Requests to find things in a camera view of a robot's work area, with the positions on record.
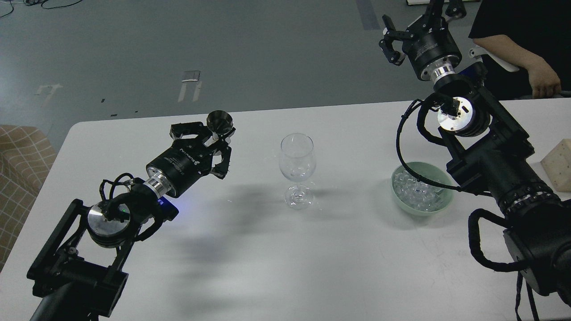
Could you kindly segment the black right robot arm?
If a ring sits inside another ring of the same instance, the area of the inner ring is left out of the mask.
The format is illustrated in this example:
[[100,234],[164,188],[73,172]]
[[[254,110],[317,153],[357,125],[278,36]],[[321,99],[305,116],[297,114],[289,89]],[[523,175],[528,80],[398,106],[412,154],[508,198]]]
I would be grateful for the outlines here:
[[[517,272],[516,308],[526,286],[530,309],[538,321],[534,293],[556,292],[570,304],[570,201],[559,196],[530,167],[534,154],[529,134],[484,87],[487,70],[476,61],[461,72],[462,55],[448,24],[466,16],[460,0],[431,0],[426,12],[398,31],[388,15],[379,47],[399,66],[408,58],[420,81],[434,93],[414,100],[402,115],[396,134],[399,161],[417,180],[435,187],[492,197],[499,217],[476,209],[468,217],[473,258],[495,272]],[[400,138],[406,120],[418,112],[417,129],[428,142],[451,155],[447,172],[454,185],[430,180],[402,158]]]

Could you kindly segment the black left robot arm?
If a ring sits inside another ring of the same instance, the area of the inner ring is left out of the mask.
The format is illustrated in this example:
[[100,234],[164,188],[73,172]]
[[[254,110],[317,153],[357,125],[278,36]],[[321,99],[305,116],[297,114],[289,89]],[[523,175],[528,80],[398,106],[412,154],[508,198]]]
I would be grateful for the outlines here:
[[102,180],[100,201],[74,199],[31,264],[27,278],[40,303],[33,321],[98,321],[116,308],[126,286],[123,267],[137,242],[149,239],[179,210],[169,201],[200,178],[223,179],[230,167],[229,115],[176,123],[171,146],[147,163],[146,177]]

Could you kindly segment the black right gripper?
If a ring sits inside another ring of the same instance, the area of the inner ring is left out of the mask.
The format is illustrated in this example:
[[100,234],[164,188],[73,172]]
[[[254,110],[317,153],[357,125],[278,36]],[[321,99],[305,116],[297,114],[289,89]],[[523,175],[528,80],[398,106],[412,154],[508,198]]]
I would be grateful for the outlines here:
[[[462,0],[430,0],[420,18],[406,31],[398,31],[388,15],[383,15],[385,25],[379,47],[389,63],[400,66],[407,56],[420,81],[430,81],[435,63],[449,63],[453,68],[461,63],[462,54],[448,29],[450,21],[461,20],[467,15]],[[395,41],[402,42],[402,51],[394,49]]]

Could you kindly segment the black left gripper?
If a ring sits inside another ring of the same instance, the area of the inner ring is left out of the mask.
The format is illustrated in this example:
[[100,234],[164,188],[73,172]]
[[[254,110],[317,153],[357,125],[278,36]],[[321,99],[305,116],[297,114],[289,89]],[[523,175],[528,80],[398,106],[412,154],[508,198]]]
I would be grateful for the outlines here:
[[[226,177],[231,157],[230,140],[226,136],[210,134],[202,122],[172,124],[170,136],[173,144],[145,167],[149,176],[159,173],[166,178],[169,197],[180,197],[210,174],[218,179]],[[184,136],[196,137],[182,139]]]

